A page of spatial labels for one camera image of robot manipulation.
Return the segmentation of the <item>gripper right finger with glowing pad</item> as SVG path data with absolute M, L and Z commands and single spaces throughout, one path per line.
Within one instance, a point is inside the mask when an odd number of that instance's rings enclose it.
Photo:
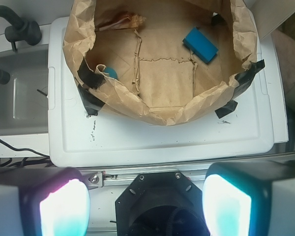
M 213 163 L 202 203 L 213 236 L 295 236 L 295 161 Z

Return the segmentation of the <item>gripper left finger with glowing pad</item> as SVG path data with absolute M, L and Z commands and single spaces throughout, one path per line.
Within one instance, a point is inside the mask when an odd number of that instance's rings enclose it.
M 0 236 L 84 236 L 89 214 L 77 169 L 0 167 Z

